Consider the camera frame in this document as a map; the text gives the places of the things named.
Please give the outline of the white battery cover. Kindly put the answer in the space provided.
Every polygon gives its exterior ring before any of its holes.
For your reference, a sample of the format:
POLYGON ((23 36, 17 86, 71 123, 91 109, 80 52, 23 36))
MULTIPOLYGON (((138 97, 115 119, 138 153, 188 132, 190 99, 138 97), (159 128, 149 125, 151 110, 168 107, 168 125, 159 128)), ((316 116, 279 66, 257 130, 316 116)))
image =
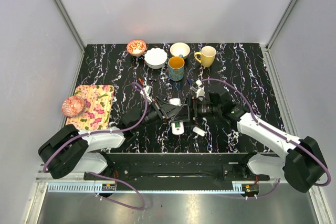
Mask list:
POLYGON ((193 128, 193 132, 196 133, 197 135, 200 135, 202 137, 204 137, 206 135, 206 132, 203 131, 202 129, 200 129, 199 127, 194 127, 193 128))

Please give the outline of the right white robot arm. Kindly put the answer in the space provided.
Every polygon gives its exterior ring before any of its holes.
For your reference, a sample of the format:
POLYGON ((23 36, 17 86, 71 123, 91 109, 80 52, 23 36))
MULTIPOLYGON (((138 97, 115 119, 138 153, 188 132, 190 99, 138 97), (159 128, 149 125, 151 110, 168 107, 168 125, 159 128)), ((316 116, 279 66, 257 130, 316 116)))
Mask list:
POLYGON ((185 102, 174 98, 169 104, 177 108, 172 123, 195 124, 199 118, 211 117, 230 125, 235 131, 254 138, 269 147, 275 156, 259 153, 246 155, 239 166, 239 175, 250 180, 256 175, 284 179, 295 190, 306 193, 319 183, 323 175, 329 185, 331 175, 317 141, 309 136, 299 138, 256 118, 246 108, 235 104, 227 92, 210 92, 209 98, 190 96, 185 102))

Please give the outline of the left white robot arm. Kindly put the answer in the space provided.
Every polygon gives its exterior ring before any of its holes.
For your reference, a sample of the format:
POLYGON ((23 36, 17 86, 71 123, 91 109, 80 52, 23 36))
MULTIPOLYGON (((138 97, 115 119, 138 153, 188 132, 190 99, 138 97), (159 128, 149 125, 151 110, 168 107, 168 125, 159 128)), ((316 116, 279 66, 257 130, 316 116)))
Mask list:
POLYGON ((53 179, 60 179, 72 172, 91 170, 101 179, 109 179, 114 168, 98 151, 121 147, 143 125, 174 119, 182 106, 179 98, 168 102, 159 98, 147 99, 144 109, 133 108, 124 113, 120 124, 107 130, 78 130, 73 124, 66 125, 38 149, 45 164, 43 172, 49 173, 53 179))

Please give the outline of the white remote control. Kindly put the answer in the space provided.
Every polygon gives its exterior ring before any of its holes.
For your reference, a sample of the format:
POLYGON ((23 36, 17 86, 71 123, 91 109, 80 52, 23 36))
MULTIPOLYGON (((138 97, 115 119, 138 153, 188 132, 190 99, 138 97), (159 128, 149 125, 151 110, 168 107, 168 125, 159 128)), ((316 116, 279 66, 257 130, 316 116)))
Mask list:
MULTIPOLYGON (((179 98, 172 98, 169 100, 172 105, 181 106, 181 100, 179 98)), ((173 135, 182 135, 184 133, 184 123, 183 122, 173 122, 171 123, 171 130, 173 135)))

